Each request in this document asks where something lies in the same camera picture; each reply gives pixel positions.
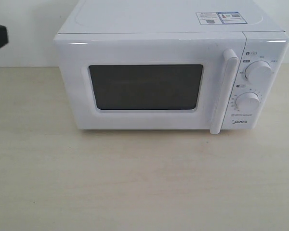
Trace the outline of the white Midea microwave oven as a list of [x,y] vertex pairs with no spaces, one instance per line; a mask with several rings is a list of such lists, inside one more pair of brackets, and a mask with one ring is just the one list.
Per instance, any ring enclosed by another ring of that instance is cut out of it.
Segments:
[[82,0],[54,37],[79,129],[252,129],[289,36],[251,0]]

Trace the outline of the white blue warning sticker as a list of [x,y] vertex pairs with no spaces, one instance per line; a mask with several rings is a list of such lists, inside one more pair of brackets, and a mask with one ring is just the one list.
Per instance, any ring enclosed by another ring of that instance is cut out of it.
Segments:
[[236,25],[246,24],[239,12],[205,12],[196,13],[201,25]]

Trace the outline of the upper white power knob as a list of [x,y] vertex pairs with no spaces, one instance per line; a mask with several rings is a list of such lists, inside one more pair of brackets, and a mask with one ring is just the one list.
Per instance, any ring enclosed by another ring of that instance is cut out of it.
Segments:
[[272,69],[267,62],[256,61],[246,68],[245,77],[249,82],[255,82],[270,78],[272,73]]

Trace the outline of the lower white timer knob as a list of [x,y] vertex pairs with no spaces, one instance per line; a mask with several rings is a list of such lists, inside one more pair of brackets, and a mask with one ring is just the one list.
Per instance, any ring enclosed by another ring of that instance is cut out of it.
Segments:
[[236,107],[242,112],[252,112],[260,105],[257,94],[253,92],[246,92],[239,95],[236,99]]

